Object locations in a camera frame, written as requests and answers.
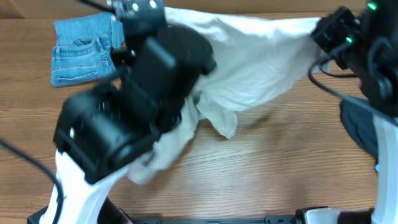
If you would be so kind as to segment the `beige cotton shorts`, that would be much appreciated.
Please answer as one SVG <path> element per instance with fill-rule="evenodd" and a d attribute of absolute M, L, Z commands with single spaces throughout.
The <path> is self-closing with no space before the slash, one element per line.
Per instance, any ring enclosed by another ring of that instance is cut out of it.
<path fill-rule="evenodd" d="M 127 177 L 150 182 L 168 169 L 207 119 L 224 137 L 235 135 L 237 112 L 267 103 L 289 91 L 322 56 L 311 39 L 316 17 L 268 20 L 168 7 L 167 22 L 192 28 L 212 45 L 217 69 L 201 77 L 185 99 L 182 120 L 135 160 Z"/>

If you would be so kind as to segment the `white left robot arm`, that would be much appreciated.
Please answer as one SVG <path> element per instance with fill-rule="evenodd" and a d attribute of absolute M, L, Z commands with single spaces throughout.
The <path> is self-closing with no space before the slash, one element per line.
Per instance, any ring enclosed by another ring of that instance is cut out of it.
<path fill-rule="evenodd" d="M 126 48 L 111 51 L 110 79 L 69 97 L 53 137 L 57 173 L 47 208 L 29 223 L 123 223 L 108 199 L 130 163 L 182 120 L 186 97 L 216 62 L 197 31 L 169 25 L 162 1 L 109 1 Z"/>

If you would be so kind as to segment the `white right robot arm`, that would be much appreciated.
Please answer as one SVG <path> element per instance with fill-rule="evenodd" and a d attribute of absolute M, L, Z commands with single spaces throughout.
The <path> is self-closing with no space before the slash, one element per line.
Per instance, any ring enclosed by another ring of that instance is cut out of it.
<path fill-rule="evenodd" d="M 361 80 L 367 103 L 322 85 L 308 71 L 310 81 L 322 90 L 373 114 L 379 172 L 373 209 L 308 210 L 301 222 L 397 223 L 397 1 L 369 1 L 358 16 L 340 7 L 321 18 L 310 36 L 326 53 L 312 67 L 335 60 Z"/>

